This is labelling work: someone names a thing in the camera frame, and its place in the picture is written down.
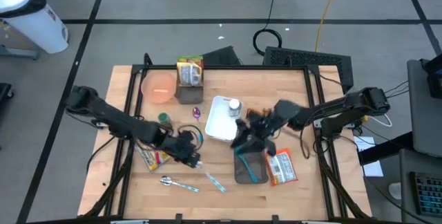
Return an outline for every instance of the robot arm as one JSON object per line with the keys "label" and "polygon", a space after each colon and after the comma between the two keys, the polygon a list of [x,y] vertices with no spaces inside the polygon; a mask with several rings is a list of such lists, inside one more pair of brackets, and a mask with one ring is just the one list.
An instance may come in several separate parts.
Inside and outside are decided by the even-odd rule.
{"label": "robot arm", "polygon": [[189,132],[183,131],[178,137],[173,137],[173,130],[156,122],[138,120],[107,104],[93,88],[74,86],[66,104],[66,112],[103,122],[108,125],[110,134],[118,138],[137,138],[192,168],[200,159]]}
{"label": "robot arm", "polygon": [[364,115],[383,115],[389,109],[387,98],[379,88],[364,88],[312,108],[280,100],[268,116],[250,114],[249,127],[244,121],[237,120],[238,133],[231,147],[236,148],[238,153],[257,152],[267,148],[267,153],[274,156],[276,147],[268,137],[286,124],[291,129],[300,131],[314,120],[322,119],[319,122],[322,136],[334,139],[340,135],[345,125]]}

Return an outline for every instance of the white paper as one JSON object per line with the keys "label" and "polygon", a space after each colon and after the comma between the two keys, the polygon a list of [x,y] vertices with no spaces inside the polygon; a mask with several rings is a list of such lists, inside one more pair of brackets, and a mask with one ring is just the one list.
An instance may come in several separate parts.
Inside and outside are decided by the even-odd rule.
{"label": "white paper", "polygon": [[[354,141],[358,145],[359,151],[363,151],[365,149],[369,149],[374,146],[373,137],[355,136]],[[365,170],[366,176],[372,176],[372,177],[383,177],[384,176],[384,174],[382,173],[381,163],[379,161],[372,162],[368,165],[364,165],[364,170]]]}

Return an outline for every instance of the snack bag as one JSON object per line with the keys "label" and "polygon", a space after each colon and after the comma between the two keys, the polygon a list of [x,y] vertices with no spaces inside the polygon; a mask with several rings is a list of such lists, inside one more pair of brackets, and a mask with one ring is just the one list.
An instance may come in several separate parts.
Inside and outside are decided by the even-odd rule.
{"label": "snack bag", "polygon": [[298,180],[291,163],[290,151],[287,148],[277,151],[273,157],[267,155],[266,162],[269,167],[271,184],[273,186],[291,180]]}
{"label": "snack bag", "polygon": [[170,156],[163,151],[146,150],[138,145],[135,145],[135,150],[141,155],[150,172],[156,170],[170,158]]}
{"label": "snack bag", "polygon": [[202,86],[201,56],[181,56],[177,60],[180,86]]}

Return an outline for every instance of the white plate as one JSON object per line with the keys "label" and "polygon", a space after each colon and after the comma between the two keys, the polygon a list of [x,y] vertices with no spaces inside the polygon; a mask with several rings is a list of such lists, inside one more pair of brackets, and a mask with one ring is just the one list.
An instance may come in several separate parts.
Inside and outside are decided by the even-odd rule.
{"label": "white plate", "polygon": [[229,115],[229,101],[232,98],[215,96],[206,123],[206,134],[212,138],[230,142],[236,137],[237,126],[235,120],[241,116],[242,102],[240,101],[240,114],[235,117]]}

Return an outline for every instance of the black keyboard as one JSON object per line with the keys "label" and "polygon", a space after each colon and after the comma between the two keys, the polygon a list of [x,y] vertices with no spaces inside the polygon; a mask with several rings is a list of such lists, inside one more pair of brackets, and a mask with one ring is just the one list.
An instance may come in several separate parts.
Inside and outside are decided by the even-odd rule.
{"label": "black keyboard", "polygon": [[418,214],[442,217],[442,176],[410,172]]}

